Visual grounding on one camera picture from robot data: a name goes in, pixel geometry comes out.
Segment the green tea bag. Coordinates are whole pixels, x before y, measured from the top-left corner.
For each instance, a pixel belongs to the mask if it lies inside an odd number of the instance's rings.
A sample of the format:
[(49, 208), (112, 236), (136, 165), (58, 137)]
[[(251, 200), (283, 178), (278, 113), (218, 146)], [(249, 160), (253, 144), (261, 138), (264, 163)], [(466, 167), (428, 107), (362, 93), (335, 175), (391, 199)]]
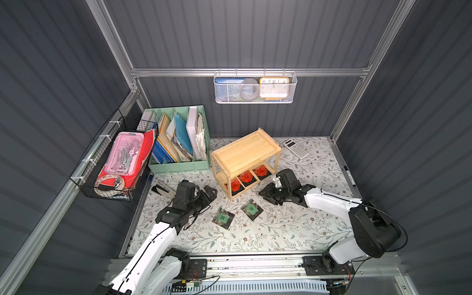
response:
[(250, 199), (242, 207), (241, 210), (250, 220), (254, 221), (264, 210), (253, 200)]
[(219, 208), (212, 219), (212, 222), (224, 229), (229, 229), (235, 215), (223, 208)]

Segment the red tea bag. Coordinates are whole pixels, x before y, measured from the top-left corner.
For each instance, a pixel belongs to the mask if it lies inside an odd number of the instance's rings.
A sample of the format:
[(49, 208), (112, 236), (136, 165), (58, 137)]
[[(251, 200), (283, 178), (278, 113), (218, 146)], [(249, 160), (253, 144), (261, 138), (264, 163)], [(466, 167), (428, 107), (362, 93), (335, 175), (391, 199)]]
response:
[(266, 165), (260, 165), (253, 169), (253, 173), (258, 177), (258, 179), (263, 180), (269, 177), (272, 172), (268, 169)]
[(243, 172), (238, 176), (239, 181), (247, 188), (251, 184), (256, 182), (256, 178), (249, 170)]
[(245, 187), (238, 178), (234, 178), (231, 180), (231, 196), (236, 196), (244, 190)]

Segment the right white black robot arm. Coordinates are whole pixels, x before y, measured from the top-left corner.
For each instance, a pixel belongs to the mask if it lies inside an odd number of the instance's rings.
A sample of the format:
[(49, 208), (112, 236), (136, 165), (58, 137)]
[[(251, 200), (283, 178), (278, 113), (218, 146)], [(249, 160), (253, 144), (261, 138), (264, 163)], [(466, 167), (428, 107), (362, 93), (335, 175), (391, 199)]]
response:
[(322, 266), (334, 272), (360, 258), (381, 258), (402, 237), (402, 227), (371, 202), (326, 192), (311, 184), (301, 184), (290, 169), (278, 172), (259, 192), (264, 200), (283, 205), (291, 202), (318, 209), (344, 220), (353, 236), (333, 243), (322, 254)]

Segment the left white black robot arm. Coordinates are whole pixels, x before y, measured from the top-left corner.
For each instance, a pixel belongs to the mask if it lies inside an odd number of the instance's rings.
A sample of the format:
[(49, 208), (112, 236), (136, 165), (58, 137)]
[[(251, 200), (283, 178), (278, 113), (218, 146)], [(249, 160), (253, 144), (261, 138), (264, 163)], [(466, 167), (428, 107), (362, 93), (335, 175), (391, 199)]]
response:
[(218, 191), (183, 180), (170, 206), (162, 209), (145, 242), (124, 269), (110, 281), (106, 295), (159, 295), (174, 279), (189, 275), (189, 253), (170, 245), (216, 200)]

